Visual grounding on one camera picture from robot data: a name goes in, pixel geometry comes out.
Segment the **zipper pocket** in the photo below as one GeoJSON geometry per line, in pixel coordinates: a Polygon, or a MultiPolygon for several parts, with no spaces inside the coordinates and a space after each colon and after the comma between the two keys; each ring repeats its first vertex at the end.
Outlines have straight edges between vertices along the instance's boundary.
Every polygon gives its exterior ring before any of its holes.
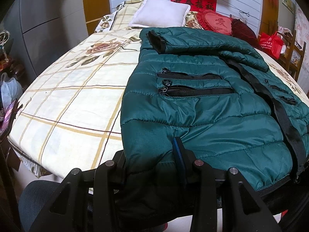
{"type": "Polygon", "coordinates": [[[204,95],[220,95],[234,93],[232,88],[192,88],[183,85],[173,85],[159,88],[159,94],[169,97],[190,97],[204,95]]]}
{"type": "Polygon", "coordinates": [[[266,84],[270,87],[270,88],[272,88],[272,89],[274,89],[274,90],[278,90],[278,91],[280,91],[280,92],[284,92],[284,93],[286,93],[286,94],[289,94],[286,90],[282,90],[282,89],[280,89],[278,86],[276,86],[276,85],[270,85],[269,83],[268,83],[268,80],[266,79],[265,80],[265,82],[266,82],[266,84]]]}
{"type": "Polygon", "coordinates": [[[293,98],[286,98],[286,97],[279,97],[282,101],[286,102],[287,104],[290,104],[290,105],[297,105],[297,102],[295,99],[293,98]]]}
{"type": "Polygon", "coordinates": [[[169,78],[169,79],[182,79],[182,80],[211,80],[211,79],[222,79],[221,76],[207,73],[204,75],[188,75],[183,72],[172,72],[168,68],[163,68],[162,72],[158,72],[157,76],[159,78],[169,78]]]}

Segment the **smartphone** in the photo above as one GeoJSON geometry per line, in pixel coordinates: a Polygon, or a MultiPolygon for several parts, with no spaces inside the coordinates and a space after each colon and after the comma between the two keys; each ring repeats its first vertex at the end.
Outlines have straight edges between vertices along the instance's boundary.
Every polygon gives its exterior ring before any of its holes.
{"type": "Polygon", "coordinates": [[[12,104],[9,105],[7,111],[5,112],[4,120],[2,123],[2,127],[0,129],[0,142],[4,140],[10,134],[12,129],[13,120],[16,115],[16,108],[18,106],[18,101],[15,99],[12,104]]]}

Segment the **green puffer jacket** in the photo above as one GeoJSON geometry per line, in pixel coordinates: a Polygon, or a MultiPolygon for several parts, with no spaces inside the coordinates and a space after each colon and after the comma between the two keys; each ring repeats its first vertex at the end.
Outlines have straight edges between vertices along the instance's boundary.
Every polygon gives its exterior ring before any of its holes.
{"type": "Polygon", "coordinates": [[[127,182],[120,220],[142,228],[192,213],[172,140],[257,191],[295,180],[309,154],[309,108],[246,42],[185,27],[146,28],[121,108],[127,182]]]}

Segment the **phone screen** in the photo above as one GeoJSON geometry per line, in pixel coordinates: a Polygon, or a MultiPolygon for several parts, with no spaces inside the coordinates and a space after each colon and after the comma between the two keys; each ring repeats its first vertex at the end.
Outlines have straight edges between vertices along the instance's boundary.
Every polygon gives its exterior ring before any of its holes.
{"type": "Polygon", "coordinates": [[[13,113],[13,108],[14,108],[15,102],[16,102],[16,100],[14,100],[13,103],[9,105],[9,107],[7,108],[7,111],[5,112],[4,120],[3,120],[2,127],[1,127],[1,130],[0,130],[0,135],[2,135],[2,133],[4,133],[4,131],[9,126],[10,118],[11,118],[12,113],[13,113]]]}

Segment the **white plastic bag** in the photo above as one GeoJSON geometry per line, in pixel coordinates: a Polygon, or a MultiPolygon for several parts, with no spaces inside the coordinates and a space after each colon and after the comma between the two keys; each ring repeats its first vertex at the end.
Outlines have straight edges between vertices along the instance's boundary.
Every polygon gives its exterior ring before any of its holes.
{"type": "Polygon", "coordinates": [[[286,51],[286,45],[283,44],[280,54],[284,54],[286,51]]]}
{"type": "Polygon", "coordinates": [[[4,111],[10,106],[10,104],[15,100],[19,99],[23,94],[23,89],[15,78],[9,78],[4,72],[1,75],[1,99],[4,111]]]}

